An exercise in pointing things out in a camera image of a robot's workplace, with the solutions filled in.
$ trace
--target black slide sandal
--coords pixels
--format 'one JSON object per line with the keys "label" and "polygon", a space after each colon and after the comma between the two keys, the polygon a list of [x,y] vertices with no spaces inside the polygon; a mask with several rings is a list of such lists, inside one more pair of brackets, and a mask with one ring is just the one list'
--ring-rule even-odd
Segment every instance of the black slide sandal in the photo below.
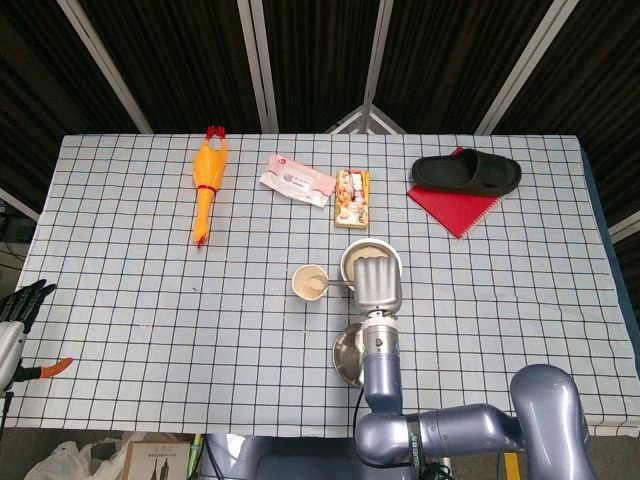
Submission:
{"label": "black slide sandal", "polygon": [[430,190],[487,197],[506,195],[515,190],[522,178],[517,162],[472,149],[416,160],[412,174],[417,185]]}

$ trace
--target food package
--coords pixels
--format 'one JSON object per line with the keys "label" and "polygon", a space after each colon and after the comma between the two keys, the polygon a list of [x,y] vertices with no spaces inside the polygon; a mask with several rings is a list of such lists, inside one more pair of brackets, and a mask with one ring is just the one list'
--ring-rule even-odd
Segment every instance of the food package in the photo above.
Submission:
{"label": "food package", "polygon": [[340,170],[336,186],[336,226],[369,225],[369,172]]}
{"label": "food package", "polygon": [[333,177],[280,155],[272,155],[260,182],[286,197],[324,207],[333,193]]}

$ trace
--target red notebook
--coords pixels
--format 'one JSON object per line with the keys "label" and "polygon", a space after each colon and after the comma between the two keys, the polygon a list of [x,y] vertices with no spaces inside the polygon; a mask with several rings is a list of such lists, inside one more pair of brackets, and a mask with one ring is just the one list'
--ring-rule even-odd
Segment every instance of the red notebook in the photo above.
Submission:
{"label": "red notebook", "polygon": [[[456,148],[451,155],[462,151]],[[438,220],[456,238],[463,238],[500,202],[500,197],[483,197],[466,193],[448,193],[427,190],[419,186],[408,192],[415,202]]]}

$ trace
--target checkered tablecloth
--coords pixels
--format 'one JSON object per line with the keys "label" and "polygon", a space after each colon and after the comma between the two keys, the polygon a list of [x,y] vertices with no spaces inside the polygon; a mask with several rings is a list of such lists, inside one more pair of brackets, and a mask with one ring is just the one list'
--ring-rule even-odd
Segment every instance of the checkered tablecloth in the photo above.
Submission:
{"label": "checkered tablecloth", "polygon": [[[570,372],[596,433],[637,435],[640,382],[574,137],[230,136],[212,238],[191,240],[203,135],[64,139],[21,285],[58,284],[25,364],[71,356],[54,380],[15,386],[9,424],[347,436],[358,391],[335,373],[348,291],[297,298],[293,271],[354,240],[391,243],[406,412],[489,402],[512,413],[511,376]],[[464,240],[406,195],[421,156],[455,146],[518,161],[520,187]],[[335,175],[371,172],[368,230],[258,182],[279,153]]]}

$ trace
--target yellow rubber chicken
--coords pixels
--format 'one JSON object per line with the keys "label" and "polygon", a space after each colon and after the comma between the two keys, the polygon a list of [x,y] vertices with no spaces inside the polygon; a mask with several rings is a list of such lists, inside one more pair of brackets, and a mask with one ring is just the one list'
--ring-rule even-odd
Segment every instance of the yellow rubber chicken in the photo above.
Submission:
{"label": "yellow rubber chicken", "polygon": [[[220,137],[220,150],[209,146],[214,135]],[[224,127],[209,127],[207,136],[193,161],[193,183],[198,189],[198,216],[193,227],[193,241],[201,247],[209,238],[209,210],[216,192],[222,185],[227,166],[227,141]]]}

